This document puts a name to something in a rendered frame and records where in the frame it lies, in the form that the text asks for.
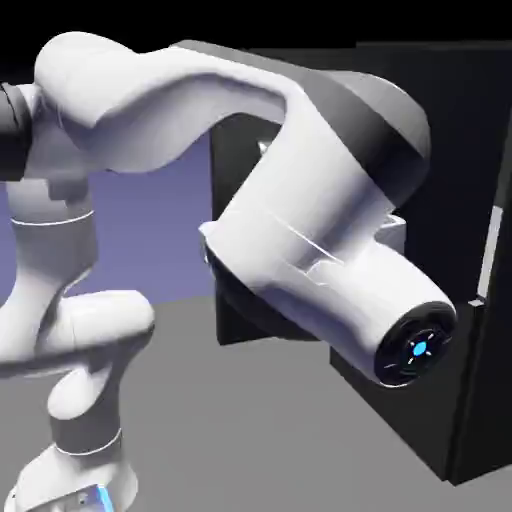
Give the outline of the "black cabinet door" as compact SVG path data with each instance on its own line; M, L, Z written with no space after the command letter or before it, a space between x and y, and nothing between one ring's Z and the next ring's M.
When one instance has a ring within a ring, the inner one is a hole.
M508 260L512 254L512 234L510 233L510 228L512 227L512 110L510 111L507 120L490 216L494 206L501 207L503 209L503 215L497 247L494 254L493 269L487 299L483 305L479 306L482 313L485 313L487 309L494 306L496 296L499 292L500 280L507 273L505 268L509 265Z

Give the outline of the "black cabinet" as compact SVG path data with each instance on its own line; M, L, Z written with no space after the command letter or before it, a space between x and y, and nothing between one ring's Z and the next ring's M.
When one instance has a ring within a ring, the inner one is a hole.
M403 206L406 254L456 303L459 325L431 374L383 389L336 352L331 366L442 480L512 466L512 254L492 308L476 298L487 225L512 110L512 43L360 43L258 47L321 70L369 72L409 92L433 130L428 178Z

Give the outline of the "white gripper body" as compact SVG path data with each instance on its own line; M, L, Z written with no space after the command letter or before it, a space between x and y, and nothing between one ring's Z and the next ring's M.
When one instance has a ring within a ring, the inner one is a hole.
M394 214L386 217L374 235L374 239L378 243L388 246L401 255L405 254L406 237L406 220Z

